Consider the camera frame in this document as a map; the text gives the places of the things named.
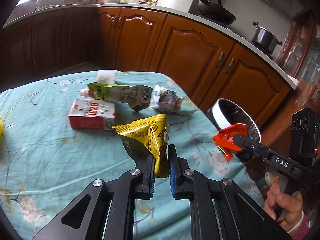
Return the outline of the person's right hand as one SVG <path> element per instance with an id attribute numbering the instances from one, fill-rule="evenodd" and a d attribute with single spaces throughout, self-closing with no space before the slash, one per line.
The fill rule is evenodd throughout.
<path id="1" fill-rule="evenodd" d="M 276 214 L 274 207 L 278 205 L 286 211 L 285 217 L 280 220 L 280 226 L 286 230 L 291 230 L 303 218 L 303 198 L 300 191 L 297 191 L 296 196 L 292 197 L 288 194 L 281 192 L 278 182 L 274 182 L 269 191 L 267 198 L 264 202 L 264 211 L 266 211 L 274 220 Z"/>

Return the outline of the pink sleeve forearm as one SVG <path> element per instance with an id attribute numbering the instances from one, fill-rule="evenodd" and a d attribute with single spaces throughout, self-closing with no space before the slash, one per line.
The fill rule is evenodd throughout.
<path id="1" fill-rule="evenodd" d="M 302 211 L 300 215 L 296 212 L 294 220 L 289 224 L 290 227 L 287 233 L 292 237 L 293 240 L 303 239 L 309 232 L 308 217 Z"/>

